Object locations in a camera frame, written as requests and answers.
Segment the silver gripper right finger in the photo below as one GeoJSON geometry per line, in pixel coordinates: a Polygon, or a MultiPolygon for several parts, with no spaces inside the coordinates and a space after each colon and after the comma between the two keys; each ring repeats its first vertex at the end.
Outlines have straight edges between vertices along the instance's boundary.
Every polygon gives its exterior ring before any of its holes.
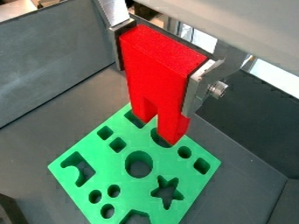
{"type": "Polygon", "coordinates": [[[188,79],[181,104],[181,114],[191,116],[208,96],[219,99],[228,88],[221,81],[243,66],[248,53],[223,41],[217,41],[212,57],[195,70],[188,79]]]}

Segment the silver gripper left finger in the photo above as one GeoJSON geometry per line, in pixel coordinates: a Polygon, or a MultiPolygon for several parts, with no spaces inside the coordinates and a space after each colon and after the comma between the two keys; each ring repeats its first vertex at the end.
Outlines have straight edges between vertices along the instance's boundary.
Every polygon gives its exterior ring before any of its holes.
{"type": "Polygon", "coordinates": [[[136,26],[136,21],[129,17],[125,0],[96,0],[97,9],[104,18],[109,39],[112,41],[116,66],[124,70],[121,55],[120,35],[136,26]]]}

